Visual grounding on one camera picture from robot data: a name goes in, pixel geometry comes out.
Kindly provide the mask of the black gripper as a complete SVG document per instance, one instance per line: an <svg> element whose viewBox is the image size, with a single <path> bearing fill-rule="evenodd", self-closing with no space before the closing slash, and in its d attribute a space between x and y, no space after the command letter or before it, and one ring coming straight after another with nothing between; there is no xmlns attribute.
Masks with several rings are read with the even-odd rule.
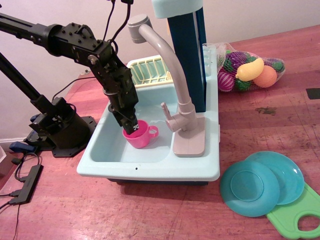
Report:
<svg viewBox="0 0 320 240"><path fill-rule="evenodd" d="M108 110L126 134L131 135L139 129L135 115L138 95L129 68L114 54L97 60L97 74L104 94L109 99Z"/></svg>

